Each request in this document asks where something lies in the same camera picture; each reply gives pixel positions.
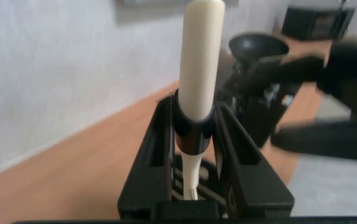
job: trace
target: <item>white tube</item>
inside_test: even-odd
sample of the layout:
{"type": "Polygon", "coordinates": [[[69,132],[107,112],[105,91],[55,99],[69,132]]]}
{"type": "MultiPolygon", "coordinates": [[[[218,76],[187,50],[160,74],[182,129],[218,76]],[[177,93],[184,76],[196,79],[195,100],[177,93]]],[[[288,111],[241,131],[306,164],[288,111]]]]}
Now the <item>white tube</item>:
{"type": "MultiPolygon", "coordinates": [[[[221,0],[196,0],[185,8],[178,104],[195,122],[207,118],[212,109],[224,11],[221,0]]],[[[181,155],[184,199],[197,200],[202,154],[181,155]]]]}
{"type": "Polygon", "coordinates": [[[199,168],[203,154],[190,156],[182,152],[181,156],[183,158],[184,200],[197,200],[196,187],[199,183],[199,168]]]}

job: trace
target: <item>gray floor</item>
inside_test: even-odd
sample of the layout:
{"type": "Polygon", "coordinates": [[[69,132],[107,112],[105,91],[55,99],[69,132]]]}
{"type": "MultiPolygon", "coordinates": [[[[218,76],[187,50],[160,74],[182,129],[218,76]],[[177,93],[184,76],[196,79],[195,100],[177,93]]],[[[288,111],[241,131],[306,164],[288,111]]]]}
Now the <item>gray floor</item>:
{"type": "MultiPolygon", "coordinates": [[[[349,111],[326,97],[317,119],[348,118],[349,111]]],[[[292,216],[357,215],[357,161],[300,156],[290,182],[292,216]]]]}

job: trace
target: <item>cream-colored rod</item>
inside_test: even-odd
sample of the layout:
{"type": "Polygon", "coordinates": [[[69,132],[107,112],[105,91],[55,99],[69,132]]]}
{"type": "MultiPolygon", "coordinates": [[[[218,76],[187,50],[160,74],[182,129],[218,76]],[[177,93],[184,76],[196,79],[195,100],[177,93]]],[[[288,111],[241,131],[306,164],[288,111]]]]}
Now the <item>cream-colored rod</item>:
{"type": "Polygon", "coordinates": [[[212,108],[224,11],[221,0],[197,0],[185,8],[178,103],[193,121],[212,108]]]}

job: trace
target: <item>black cabinet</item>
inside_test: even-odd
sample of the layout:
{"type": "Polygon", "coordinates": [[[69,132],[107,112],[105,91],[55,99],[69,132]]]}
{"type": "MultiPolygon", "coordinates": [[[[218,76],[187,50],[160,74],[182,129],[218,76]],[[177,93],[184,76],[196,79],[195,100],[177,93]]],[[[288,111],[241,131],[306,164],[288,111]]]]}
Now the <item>black cabinet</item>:
{"type": "Polygon", "coordinates": [[[289,7],[282,33],[297,40],[342,39],[354,12],[354,8],[289,7]]]}

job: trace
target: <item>wooden floor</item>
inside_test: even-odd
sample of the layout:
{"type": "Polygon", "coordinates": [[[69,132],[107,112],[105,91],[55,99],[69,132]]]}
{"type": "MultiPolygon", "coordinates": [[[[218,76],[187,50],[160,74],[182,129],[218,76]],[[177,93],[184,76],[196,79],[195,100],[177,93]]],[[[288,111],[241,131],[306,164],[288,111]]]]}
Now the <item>wooden floor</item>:
{"type": "MultiPolygon", "coordinates": [[[[288,40],[290,53],[323,52],[329,43],[288,40]]],[[[117,199],[148,126],[156,101],[175,83],[0,174],[0,223],[43,219],[117,219],[117,199]]],[[[311,119],[321,97],[303,86],[281,123],[311,119]]],[[[297,156],[262,150],[288,184],[297,156]]],[[[212,157],[208,149],[207,157],[212,157]]]]}

